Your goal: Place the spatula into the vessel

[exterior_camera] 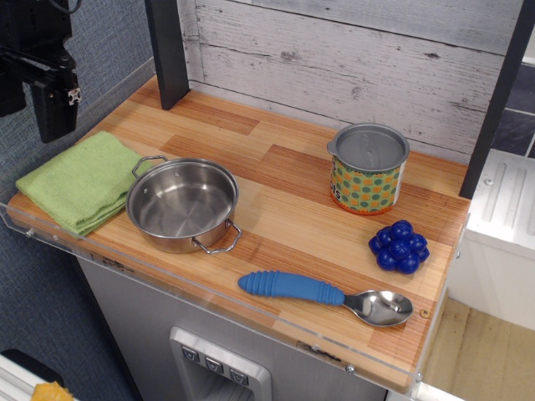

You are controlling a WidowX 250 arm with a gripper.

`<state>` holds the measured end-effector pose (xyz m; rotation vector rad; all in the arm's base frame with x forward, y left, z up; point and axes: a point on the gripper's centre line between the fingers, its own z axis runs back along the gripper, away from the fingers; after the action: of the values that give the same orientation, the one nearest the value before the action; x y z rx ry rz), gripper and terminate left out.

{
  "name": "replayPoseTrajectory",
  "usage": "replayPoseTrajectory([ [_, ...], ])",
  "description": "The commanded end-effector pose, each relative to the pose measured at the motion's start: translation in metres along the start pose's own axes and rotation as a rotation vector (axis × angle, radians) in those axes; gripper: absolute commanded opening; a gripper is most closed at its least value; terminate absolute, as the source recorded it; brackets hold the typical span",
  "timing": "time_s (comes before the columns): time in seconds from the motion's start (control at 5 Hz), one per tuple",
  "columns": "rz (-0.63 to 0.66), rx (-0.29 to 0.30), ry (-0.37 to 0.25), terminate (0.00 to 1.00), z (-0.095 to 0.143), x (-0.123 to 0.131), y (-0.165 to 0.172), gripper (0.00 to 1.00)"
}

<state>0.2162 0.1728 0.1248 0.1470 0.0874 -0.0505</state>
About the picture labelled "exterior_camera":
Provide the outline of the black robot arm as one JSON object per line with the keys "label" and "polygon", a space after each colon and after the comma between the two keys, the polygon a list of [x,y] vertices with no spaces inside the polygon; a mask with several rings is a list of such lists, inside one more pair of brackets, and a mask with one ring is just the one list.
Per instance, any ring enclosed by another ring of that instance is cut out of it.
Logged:
{"label": "black robot arm", "polygon": [[44,143],[75,131],[81,90],[76,62],[65,48],[76,1],[1,2],[1,116],[26,108],[31,89]]}

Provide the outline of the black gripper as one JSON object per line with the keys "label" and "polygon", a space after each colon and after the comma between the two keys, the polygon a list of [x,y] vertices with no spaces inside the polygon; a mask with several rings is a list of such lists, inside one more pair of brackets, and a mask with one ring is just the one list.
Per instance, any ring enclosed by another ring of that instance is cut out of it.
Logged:
{"label": "black gripper", "polygon": [[1,43],[1,70],[6,73],[0,78],[0,116],[26,108],[24,82],[33,86],[33,107],[42,142],[47,144],[73,132],[81,101],[75,69],[76,62],[61,41],[23,49]]}

